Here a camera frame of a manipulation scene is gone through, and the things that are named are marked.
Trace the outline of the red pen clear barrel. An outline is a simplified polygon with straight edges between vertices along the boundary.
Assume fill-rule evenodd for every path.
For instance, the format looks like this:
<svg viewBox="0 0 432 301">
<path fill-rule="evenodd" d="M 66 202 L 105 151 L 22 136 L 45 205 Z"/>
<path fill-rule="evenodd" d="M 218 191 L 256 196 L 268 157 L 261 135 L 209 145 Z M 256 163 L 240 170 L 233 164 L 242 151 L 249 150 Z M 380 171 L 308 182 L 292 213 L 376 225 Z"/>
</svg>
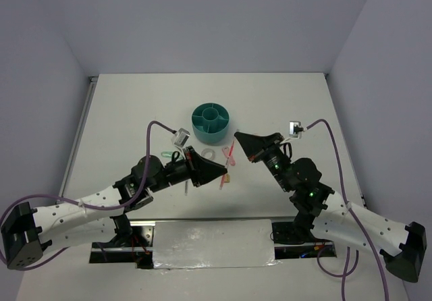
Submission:
<svg viewBox="0 0 432 301">
<path fill-rule="evenodd" d="M 221 178 L 221 182 L 220 182 L 220 185 L 219 185 L 219 190 L 222 190 L 223 189 L 223 185 L 224 185 L 224 183 L 225 183 L 225 177 L 226 177 L 226 175 L 228 174 L 228 168 L 229 168 L 229 166 L 230 166 L 230 161 L 231 161 L 231 159 L 232 159 L 232 153 L 233 153 L 233 150 L 234 150 L 234 144 L 235 144 L 235 139 L 233 139 L 232 140 L 232 144 L 231 144 L 231 146 L 230 146 L 230 148 L 229 148 L 229 152 L 228 152 L 228 155 L 227 155 L 227 159 L 226 159 L 226 161 L 225 161 L 225 169 L 226 169 L 226 173 L 222 176 L 222 178 Z"/>
</svg>

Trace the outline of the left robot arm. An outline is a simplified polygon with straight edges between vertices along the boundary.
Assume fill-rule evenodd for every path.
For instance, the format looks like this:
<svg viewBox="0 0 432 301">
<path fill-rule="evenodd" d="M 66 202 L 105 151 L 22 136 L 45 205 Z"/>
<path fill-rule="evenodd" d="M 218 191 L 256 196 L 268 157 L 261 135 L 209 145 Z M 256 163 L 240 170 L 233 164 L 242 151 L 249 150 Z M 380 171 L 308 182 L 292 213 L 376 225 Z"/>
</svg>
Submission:
<svg viewBox="0 0 432 301">
<path fill-rule="evenodd" d="M 129 175 L 81 199 L 56 198 L 53 205 L 32 207 L 22 198 L 1 216 L 1 261 L 10 270 L 25 271 L 41 267 L 49 252 L 57 255 L 87 242 L 125 246 L 133 234 L 127 213 L 151 203 L 154 193 L 187 181 L 200 187 L 226 173 L 226 166 L 188 146 L 167 164 L 154 155 L 143 157 Z"/>
</svg>

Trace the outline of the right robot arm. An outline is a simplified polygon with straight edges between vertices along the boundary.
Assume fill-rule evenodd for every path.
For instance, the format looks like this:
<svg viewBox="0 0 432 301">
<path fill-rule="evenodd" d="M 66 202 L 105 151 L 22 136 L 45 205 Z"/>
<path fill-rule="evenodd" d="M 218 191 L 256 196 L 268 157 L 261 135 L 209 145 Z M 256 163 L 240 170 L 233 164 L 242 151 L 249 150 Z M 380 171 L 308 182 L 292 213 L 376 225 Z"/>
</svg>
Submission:
<svg viewBox="0 0 432 301">
<path fill-rule="evenodd" d="M 404 224 L 346 202 L 341 193 L 321 183 L 321 172 L 309 158 L 291 161 L 281 150 L 283 136 L 276 132 L 256 136 L 234 134 L 251 163 L 263 163 L 297 209 L 294 235 L 301 241 L 340 242 L 353 249 L 376 252 L 394 276 L 416 283 L 427 249 L 425 227 Z"/>
</svg>

